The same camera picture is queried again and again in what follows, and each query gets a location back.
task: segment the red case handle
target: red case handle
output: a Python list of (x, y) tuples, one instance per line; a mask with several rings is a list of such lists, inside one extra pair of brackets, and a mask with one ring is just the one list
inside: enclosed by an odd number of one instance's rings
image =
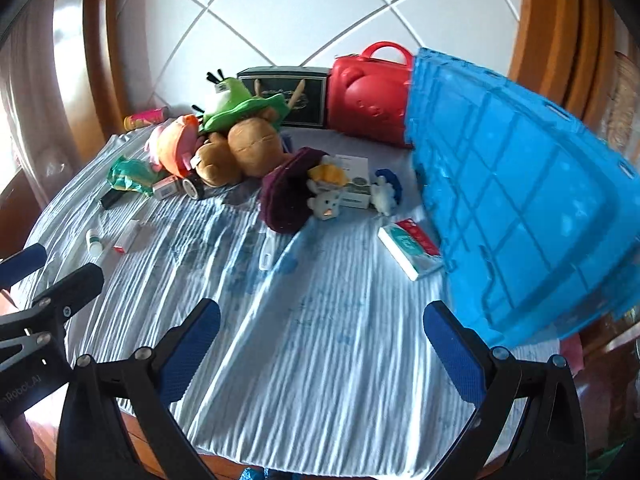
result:
[(373, 53), (378, 49), (383, 48), (384, 46), (390, 46), (396, 50), (399, 50), (404, 56), (404, 64), (408, 67), (411, 67), (412, 63), (414, 62), (414, 56), (412, 56), (412, 54), (407, 49), (405, 49), (404, 46), (393, 43), (393, 41), (379, 41), (377, 43), (374, 43), (373, 45), (369, 45), (362, 51), (362, 54), (360, 54), (358, 57), (360, 59), (371, 59)]

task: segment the red plastic case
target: red plastic case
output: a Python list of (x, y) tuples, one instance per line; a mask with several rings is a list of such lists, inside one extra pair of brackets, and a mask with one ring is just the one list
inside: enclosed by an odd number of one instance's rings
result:
[[(402, 52), (405, 63), (371, 57), (384, 46)], [(404, 112), (413, 63), (414, 57), (407, 49), (390, 41), (374, 43), (359, 56), (337, 58), (329, 77), (328, 128), (406, 146)]]

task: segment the black box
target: black box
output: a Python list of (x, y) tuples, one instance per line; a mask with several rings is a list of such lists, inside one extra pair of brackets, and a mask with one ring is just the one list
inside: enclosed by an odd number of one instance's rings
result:
[(326, 83), (329, 71), (328, 68), (303, 66), (257, 66), (242, 70), (238, 73), (238, 79), (244, 83), (252, 95), (255, 95), (254, 81), (259, 79), (261, 97), (281, 93), (287, 101), (291, 99), (300, 80), (304, 79), (305, 90), (282, 124), (283, 126), (324, 128)]

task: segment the blue plastic crate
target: blue plastic crate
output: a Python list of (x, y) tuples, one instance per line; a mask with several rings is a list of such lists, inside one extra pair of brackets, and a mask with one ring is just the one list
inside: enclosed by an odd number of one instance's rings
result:
[(406, 138), (456, 316), (488, 345), (564, 337), (640, 298), (640, 178), (567, 111), (423, 48)]

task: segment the green plastic bag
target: green plastic bag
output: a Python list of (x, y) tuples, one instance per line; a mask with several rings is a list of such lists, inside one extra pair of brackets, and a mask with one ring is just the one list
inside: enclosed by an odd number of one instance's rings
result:
[(113, 189), (137, 191), (147, 196), (154, 193), (153, 184), (162, 179), (164, 171), (156, 173), (148, 162), (124, 156), (118, 157), (107, 174), (107, 181)]

